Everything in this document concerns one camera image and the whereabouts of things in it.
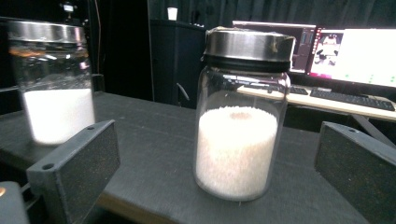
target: illuminated screen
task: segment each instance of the illuminated screen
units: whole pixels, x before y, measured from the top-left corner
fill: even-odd
[[[318,29],[311,77],[396,87],[396,29]]]
[[[260,21],[233,21],[233,27],[294,36],[296,38],[296,42],[291,59],[290,72],[294,74],[307,74],[309,56],[315,39],[314,34],[316,25]]]

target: dark curtain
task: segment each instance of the dark curtain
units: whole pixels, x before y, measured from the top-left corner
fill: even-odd
[[[166,20],[178,7],[178,21],[211,29],[233,21],[270,21],[345,27],[396,27],[395,0],[149,0],[149,17]]]

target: jar with white powder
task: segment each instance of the jar with white powder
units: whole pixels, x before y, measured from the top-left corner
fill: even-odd
[[[205,191],[250,201],[268,190],[287,108],[293,36],[217,27],[206,34],[194,176]]]
[[[82,27],[8,23],[9,53],[33,140],[59,145],[95,123]]]

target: black table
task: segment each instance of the black table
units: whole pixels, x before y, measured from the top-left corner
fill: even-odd
[[[147,223],[368,223],[319,173],[318,133],[284,127],[271,186],[229,202],[193,178],[195,110],[110,93],[94,96],[96,121],[114,119],[121,165],[98,204]],[[31,142],[22,112],[0,117],[0,162],[24,171],[53,147]]]

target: glass jar with white granules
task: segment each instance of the glass jar with white granules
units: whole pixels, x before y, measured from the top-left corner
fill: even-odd
[[[217,27],[206,34],[194,176],[205,191],[249,201],[268,190],[287,109],[293,36]]]
[[[91,67],[82,27],[8,23],[9,54],[32,139],[60,145],[95,123]]]

